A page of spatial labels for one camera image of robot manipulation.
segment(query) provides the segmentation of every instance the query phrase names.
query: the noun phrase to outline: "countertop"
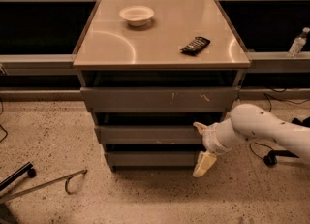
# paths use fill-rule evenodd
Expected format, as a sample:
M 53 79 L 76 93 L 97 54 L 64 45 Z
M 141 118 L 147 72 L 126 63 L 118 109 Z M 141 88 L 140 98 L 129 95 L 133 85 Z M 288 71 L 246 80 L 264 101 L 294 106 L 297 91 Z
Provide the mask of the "countertop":
M 154 17 L 131 27 L 119 16 L 147 6 Z M 180 50 L 196 36 L 211 41 L 198 56 Z M 249 59 L 214 0 L 101 0 L 74 66 L 80 69 L 248 68 Z

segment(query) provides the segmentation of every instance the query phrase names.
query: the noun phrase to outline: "black object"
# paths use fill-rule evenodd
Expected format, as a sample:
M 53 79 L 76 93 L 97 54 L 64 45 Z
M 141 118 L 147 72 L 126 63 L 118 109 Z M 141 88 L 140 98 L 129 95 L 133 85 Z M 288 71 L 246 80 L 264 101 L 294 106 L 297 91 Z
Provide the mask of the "black object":
M 277 163 L 277 158 L 276 156 L 282 156 L 282 157 L 292 157 L 292 158 L 297 158 L 298 156 L 294 155 L 288 150 L 270 150 L 268 155 L 266 155 L 263 158 L 264 163 L 272 167 Z
M 5 189 L 7 186 L 9 186 L 12 182 L 14 182 L 24 173 L 27 173 L 30 178 L 33 178 L 36 176 L 36 171 L 30 162 L 28 162 L 23 167 L 21 167 L 16 172 L 14 172 L 12 175 L 10 175 L 8 178 L 0 182 L 0 191 Z
M 181 52 L 187 55 L 196 56 L 210 43 L 211 41 L 204 37 L 195 37 L 195 40 L 183 48 Z

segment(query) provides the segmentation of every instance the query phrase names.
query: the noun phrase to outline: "metal rod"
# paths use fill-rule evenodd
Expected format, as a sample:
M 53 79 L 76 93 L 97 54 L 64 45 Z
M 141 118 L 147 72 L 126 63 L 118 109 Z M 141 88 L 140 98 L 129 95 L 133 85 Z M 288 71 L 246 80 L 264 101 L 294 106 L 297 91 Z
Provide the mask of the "metal rod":
M 21 197 L 21 196 L 23 196 L 23 195 L 29 194 L 29 193 L 31 193 L 31 192 L 33 192 L 33 191 L 38 190 L 38 189 L 42 189 L 42 188 L 47 187 L 47 186 L 49 186 L 49 185 L 51 185 L 51 184 L 53 184 L 53 183 L 56 183 L 56 182 L 58 182 L 58 181 L 62 181 L 62 180 L 69 179 L 69 178 L 72 178 L 72 177 L 74 177 L 74 176 L 77 176 L 77 175 L 79 175 L 79 174 L 86 174 L 86 173 L 87 173 L 87 170 L 81 170 L 81 171 L 79 171 L 79 172 L 76 172 L 76 173 L 73 173 L 73 174 L 70 174 L 70 175 L 67 175 L 67 176 L 62 176 L 62 177 L 60 177 L 60 178 L 58 178 L 58 179 L 55 179 L 55 180 L 52 180 L 52 181 L 49 181 L 49 182 L 40 184 L 40 185 L 38 185 L 38 186 L 35 186 L 35 187 L 33 187 L 33 188 L 30 188 L 30 189 L 26 189 L 26 190 L 24 190 L 24 191 L 15 193 L 15 194 L 13 194 L 13 195 L 5 196 L 5 197 L 3 197 L 3 198 L 0 198 L 0 204 L 3 204 L 3 203 L 5 203 L 5 202 L 7 202 L 7 201 L 10 201 L 11 199 L 14 199 L 14 198 Z
M 10 175 L 8 178 L 0 182 L 0 191 L 6 188 L 9 184 L 11 184 L 16 179 L 18 179 L 21 175 L 28 172 L 32 167 L 33 165 L 30 162 L 28 162 L 27 164 L 19 168 L 16 172 L 14 172 L 12 175 Z

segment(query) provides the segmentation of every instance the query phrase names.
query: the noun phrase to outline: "concrete floor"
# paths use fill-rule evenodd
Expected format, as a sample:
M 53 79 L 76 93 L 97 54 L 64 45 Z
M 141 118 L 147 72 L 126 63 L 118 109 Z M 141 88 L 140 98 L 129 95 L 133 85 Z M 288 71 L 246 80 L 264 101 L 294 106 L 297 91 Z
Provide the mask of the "concrete floor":
M 267 101 L 251 103 L 269 108 Z M 9 223 L 309 223 L 310 165 L 301 159 L 279 158 L 276 167 L 269 168 L 244 145 L 219 157 L 201 178 L 192 177 L 192 170 L 114 174 L 83 102 L 3 104 L 0 124 L 9 135 L 0 143 L 0 180 L 27 162 L 37 176 L 23 176 L 0 196 L 88 170 L 72 179 L 72 195 L 66 194 L 62 181 L 7 202 L 0 218 Z M 309 107 L 309 102 L 272 101 L 272 112 L 290 122 L 309 117 Z M 260 143 L 277 148 L 269 141 Z M 269 152 L 253 148 L 261 156 Z

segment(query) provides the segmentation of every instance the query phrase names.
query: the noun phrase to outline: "plastic container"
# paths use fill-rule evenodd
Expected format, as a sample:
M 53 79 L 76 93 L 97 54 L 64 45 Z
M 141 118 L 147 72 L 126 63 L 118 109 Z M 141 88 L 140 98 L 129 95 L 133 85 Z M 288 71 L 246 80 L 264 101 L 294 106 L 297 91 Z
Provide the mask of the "plastic container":
M 305 27 L 302 29 L 302 33 L 300 33 L 295 39 L 294 42 L 291 45 L 291 48 L 288 52 L 288 56 L 293 58 L 296 57 L 304 47 L 304 45 L 307 42 L 307 35 L 310 31 L 310 28 Z

